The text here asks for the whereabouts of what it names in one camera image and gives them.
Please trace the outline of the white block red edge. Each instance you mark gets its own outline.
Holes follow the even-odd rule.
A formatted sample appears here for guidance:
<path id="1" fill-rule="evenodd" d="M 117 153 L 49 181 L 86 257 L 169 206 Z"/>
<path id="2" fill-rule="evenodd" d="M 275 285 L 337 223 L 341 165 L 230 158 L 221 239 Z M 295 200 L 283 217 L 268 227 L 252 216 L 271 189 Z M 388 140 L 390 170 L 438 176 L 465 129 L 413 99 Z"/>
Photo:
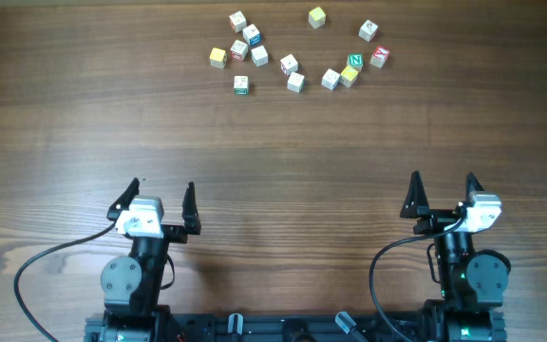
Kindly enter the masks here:
<path id="1" fill-rule="evenodd" d="M 232 58 L 240 62 L 245 60 L 248 52 L 249 52 L 248 44 L 240 40 L 235 40 L 230 47 L 230 54 Z"/>

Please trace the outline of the yellow top wooden block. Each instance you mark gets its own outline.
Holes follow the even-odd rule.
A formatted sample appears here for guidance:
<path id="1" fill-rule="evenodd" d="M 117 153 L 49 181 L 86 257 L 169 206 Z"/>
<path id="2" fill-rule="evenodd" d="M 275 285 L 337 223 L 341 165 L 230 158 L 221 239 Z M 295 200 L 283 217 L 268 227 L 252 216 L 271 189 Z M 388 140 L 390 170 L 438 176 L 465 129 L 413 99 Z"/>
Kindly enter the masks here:
<path id="1" fill-rule="evenodd" d="M 357 69 L 352 66 L 346 66 L 340 74 L 340 82 L 346 87 L 351 87 L 357 80 L 358 75 L 359 71 Z"/>

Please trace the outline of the white block moved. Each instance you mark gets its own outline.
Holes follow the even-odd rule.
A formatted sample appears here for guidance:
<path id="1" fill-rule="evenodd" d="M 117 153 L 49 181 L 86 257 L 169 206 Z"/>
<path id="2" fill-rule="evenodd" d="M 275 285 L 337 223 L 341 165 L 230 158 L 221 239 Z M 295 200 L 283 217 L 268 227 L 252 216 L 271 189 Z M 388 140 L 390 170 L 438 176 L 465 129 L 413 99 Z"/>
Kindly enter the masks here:
<path id="1" fill-rule="evenodd" d="M 261 67 L 269 62 L 269 55 L 264 46 L 253 48 L 251 56 L 256 67 Z"/>

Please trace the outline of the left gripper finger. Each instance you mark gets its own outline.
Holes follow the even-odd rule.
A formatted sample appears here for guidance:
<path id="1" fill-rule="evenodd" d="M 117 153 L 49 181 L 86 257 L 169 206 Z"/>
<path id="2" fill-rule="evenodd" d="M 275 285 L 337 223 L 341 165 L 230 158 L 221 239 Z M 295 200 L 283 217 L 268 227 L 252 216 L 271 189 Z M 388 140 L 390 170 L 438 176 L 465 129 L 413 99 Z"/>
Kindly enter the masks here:
<path id="1" fill-rule="evenodd" d="M 185 229 L 199 229 L 200 217 L 198 214 L 195 184 L 190 181 L 184 194 L 182 202 L 182 219 Z"/>
<path id="2" fill-rule="evenodd" d="M 140 181 L 134 178 L 124 192 L 109 206 L 106 218 L 108 220 L 117 220 L 121 212 L 129 209 L 133 198 L 140 193 Z"/>

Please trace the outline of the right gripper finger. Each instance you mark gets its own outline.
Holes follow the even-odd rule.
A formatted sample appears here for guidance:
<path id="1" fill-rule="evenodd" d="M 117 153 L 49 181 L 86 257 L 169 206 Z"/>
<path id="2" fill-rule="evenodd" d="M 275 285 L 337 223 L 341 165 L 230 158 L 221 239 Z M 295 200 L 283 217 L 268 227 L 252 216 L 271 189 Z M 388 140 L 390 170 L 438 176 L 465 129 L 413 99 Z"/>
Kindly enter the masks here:
<path id="1" fill-rule="evenodd" d="M 466 196 L 470 198 L 471 196 L 479 194 L 483 191 L 484 189 L 481 186 L 480 182 L 478 181 L 477 177 L 472 172 L 468 173 L 466 175 L 466 181 L 465 181 Z"/>
<path id="2" fill-rule="evenodd" d="M 419 170 L 411 174 L 406 199 L 400 211 L 401 219 L 421 219 L 429 215 L 429 203 Z"/>

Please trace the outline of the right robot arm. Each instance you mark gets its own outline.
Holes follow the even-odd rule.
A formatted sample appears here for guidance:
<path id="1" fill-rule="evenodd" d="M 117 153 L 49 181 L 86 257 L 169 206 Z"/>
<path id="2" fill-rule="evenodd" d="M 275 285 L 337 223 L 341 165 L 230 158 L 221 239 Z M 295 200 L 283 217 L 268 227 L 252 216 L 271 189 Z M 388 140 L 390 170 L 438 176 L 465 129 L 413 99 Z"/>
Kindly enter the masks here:
<path id="1" fill-rule="evenodd" d="M 416 219 L 413 231 L 431 238 L 428 256 L 432 279 L 441 287 L 440 300 L 428 299 L 418 311 L 414 337 L 419 341 L 482 341 L 507 339 L 503 304 L 511 263 L 503 254 L 477 251 L 473 236 L 493 226 L 501 214 L 500 197 L 466 176 L 466 197 L 454 209 L 432 209 L 421 174 L 415 171 L 400 217 Z"/>

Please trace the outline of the green N letter block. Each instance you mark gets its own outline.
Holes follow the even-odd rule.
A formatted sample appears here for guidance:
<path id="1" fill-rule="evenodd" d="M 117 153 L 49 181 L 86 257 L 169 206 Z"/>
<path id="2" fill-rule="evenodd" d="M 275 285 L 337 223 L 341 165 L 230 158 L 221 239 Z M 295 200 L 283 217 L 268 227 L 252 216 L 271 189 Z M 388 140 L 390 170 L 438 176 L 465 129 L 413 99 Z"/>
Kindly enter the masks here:
<path id="1" fill-rule="evenodd" d="M 347 65 L 360 72 L 364 65 L 363 56 L 360 53 L 350 54 L 347 58 Z"/>

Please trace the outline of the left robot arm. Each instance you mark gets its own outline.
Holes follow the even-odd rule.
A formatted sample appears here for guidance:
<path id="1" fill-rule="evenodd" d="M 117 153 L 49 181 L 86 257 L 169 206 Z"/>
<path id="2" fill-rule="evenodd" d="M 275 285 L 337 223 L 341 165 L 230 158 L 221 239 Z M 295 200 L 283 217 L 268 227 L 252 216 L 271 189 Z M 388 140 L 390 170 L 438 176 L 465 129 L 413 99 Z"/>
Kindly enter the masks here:
<path id="1" fill-rule="evenodd" d="M 195 185 L 189 182 L 182 201 L 182 225 L 162 222 L 161 198 L 142 196 L 134 179 L 108 209 L 107 218 L 118 234 L 132 240 L 127 256 L 110 260 L 101 273 L 104 291 L 102 322 L 85 329 L 86 341 L 183 341 L 184 332 L 170 308 L 159 303 L 160 292 L 172 286 L 162 282 L 172 263 L 172 243 L 185 244 L 198 236 L 201 222 Z"/>

